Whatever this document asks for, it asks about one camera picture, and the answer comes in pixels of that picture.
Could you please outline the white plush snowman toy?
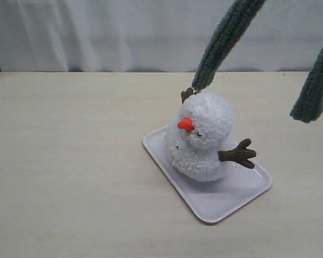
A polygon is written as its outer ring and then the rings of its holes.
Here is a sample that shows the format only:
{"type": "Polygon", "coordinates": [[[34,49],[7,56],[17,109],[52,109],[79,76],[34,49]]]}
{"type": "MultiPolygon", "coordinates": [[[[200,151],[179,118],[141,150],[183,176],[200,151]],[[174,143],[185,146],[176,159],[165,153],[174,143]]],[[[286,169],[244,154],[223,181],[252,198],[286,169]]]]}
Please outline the white plush snowman toy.
{"type": "Polygon", "coordinates": [[[211,182],[225,177],[228,162],[254,169],[251,159],[257,154],[249,148],[251,139],[241,140],[234,148],[227,144],[234,111],[226,99],[193,88],[182,91],[180,97],[180,110],[165,133],[167,157],[178,172],[198,182],[211,182]]]}

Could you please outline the white rectangular tray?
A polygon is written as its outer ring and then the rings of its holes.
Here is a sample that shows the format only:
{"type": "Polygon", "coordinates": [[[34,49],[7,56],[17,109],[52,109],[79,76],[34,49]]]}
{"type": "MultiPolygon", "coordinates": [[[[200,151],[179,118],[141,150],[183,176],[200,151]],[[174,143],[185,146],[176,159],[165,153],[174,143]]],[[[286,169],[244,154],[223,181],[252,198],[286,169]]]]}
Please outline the white rectangular tray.
{"type": "Polygon", "coordinates": [[[189,209],[203,223],[213,225],[242,208],[272,187],[272,177],[257,161],[255,168],[247,169],[227,162],[223,179],[198,182],[173,167],[167,156],[164,135],[160,127],[143,137],[142,143],[172,187],[189,209]]]}

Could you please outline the white backdrop curtain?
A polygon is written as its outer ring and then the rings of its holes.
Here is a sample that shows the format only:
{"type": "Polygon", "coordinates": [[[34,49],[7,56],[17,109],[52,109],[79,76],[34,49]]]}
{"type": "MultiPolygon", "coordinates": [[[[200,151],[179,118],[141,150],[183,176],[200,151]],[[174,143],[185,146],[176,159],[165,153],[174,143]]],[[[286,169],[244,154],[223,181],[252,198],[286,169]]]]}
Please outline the white backdrop curtain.
{"type": "MultiPolygon", "coordinates": [[[[0,71],[195,71],[231,1],[0,1],[0,71]]],[[[267,1],[221,71],[308,70],[323,1],[267,1]]]]}

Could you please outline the green knitted scarf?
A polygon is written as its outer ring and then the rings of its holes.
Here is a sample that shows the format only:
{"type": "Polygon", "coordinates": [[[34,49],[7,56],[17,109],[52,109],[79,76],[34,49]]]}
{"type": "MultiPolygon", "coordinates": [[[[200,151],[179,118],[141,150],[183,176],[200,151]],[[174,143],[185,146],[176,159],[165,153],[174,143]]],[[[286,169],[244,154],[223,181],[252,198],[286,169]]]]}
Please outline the green knitted scarf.
{"type": "MultiPolygon", "coordinates": [[[[234,1],[214,30],[196,69],[191,88],[208,87],[219,66],[245,34],[265,1],[234,1]]],[[[289,116],[303,123],[316,121],[323,113],[323,46],[308,73],[289,116]]]]}

